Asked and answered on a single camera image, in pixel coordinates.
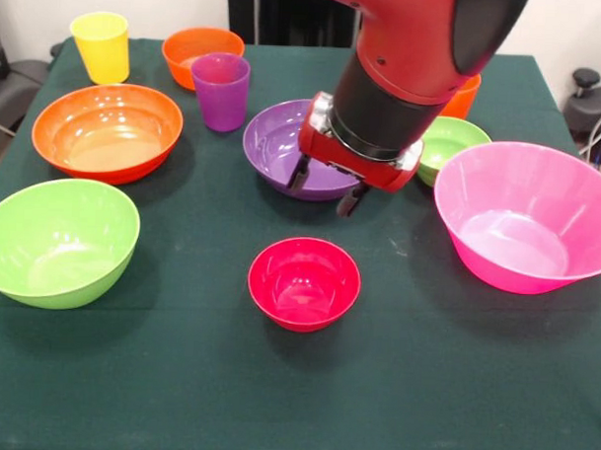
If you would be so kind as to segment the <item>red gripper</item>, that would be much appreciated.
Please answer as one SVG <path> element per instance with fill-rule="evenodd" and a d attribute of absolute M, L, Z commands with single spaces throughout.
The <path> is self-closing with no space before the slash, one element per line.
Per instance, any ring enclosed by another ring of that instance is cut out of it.
<path fill-rule="evenodd" d="M 340 140 L 331 124 L 332 112 L 333 96 L 324 92 L 315 95 L 300 129 L 298 149 L 301 156 L 286 187 L 291 191 L 299 191 L 304 187 L 311 159 L 354 176 L 361 183 L 337 205 L 339 216 L 350 217 L 372 188 L 397 191 L 407 184 L 418 170 L 423 141 L 419 139 L 413 143 L 399 158 L 375 161 L 356 153 Z"/>

